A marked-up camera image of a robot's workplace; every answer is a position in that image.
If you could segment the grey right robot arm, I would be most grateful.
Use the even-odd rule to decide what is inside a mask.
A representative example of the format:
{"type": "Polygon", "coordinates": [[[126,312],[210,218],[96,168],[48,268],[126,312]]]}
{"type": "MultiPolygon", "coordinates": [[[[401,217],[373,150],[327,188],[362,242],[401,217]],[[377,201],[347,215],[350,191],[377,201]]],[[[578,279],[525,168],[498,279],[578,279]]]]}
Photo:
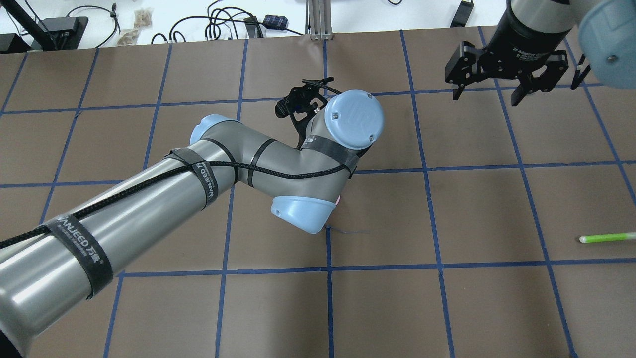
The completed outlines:
{"type": "Polygon", "coordinates": [[[486,79],[518,80],[517,106],[529,94],[552,91],[569,68],[559,50],[577,27],[582,55],[570,88],[587,74],[611,88],[635,88],[636,5],[633,0],[509,0],[491,40],[477,48],[459,44],[445,66],[445,82],[458,100],[466,86],[486,79]]]}

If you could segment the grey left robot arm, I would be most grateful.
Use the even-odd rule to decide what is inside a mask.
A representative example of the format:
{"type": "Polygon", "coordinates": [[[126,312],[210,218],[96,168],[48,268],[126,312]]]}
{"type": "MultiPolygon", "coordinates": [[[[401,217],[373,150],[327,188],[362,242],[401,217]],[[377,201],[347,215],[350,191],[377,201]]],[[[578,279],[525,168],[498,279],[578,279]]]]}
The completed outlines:
{"type": "Polygon", "coordinates": [[[101,196],[1,243],[1,356],[23,358],[36,336],[222,193],[241,182],[272,197],[275,217],[319,233],[359,159],[385,126],[374,95],[348,90],[309,109],[296,149],[222,115],[189,145],[101,196]]]}

